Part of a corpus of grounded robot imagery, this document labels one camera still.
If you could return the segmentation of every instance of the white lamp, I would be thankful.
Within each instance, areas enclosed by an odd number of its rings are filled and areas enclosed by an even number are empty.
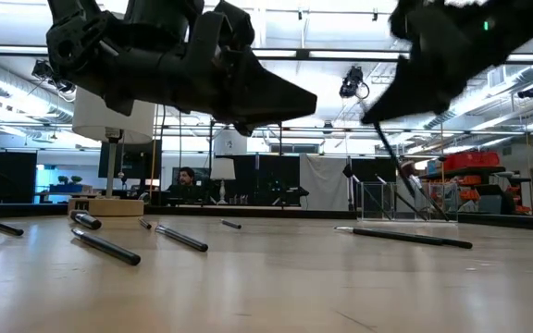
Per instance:
[[[219,202],[217,204],[226,203],[226,186],[225,180],[235,180],[236,172],[233,167],[233,160],[230,158],[216,158],[213,160],[211,168],[211,179],[221,180],[221,188],[219,189]]]
[[[110,142],[106,198],[112,197],[118,141],[125,144],[150,142],[154,135],[154,111],[155,104],[135,101],[130,116],[127,117],[107,108],[99,96],[78,87],[73,131],[86,138]]]

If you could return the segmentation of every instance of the floor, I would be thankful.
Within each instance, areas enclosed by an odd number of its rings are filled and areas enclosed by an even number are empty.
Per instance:
[[[0,220],[0,332],[533,332],[533,231],[438,223],[370,227],[472,241],[473,250],[334,231],[352,221],[148,216],[209,245],[198,253],[106,219],[142,257],[74,240],[61,217]]]

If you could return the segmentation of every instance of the shelf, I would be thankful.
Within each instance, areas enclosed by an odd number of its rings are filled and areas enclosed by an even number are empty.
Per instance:
[[[463,167],[455,170],[445,171],[445,178],[452,178],[455,176],[470,176],[470,175],[491,175],[497,172],[505,171],[503,166],[472,166],[472,167]],[[427,174],[420,177],[421,179],[440,179],[441,172],[435,172]]]

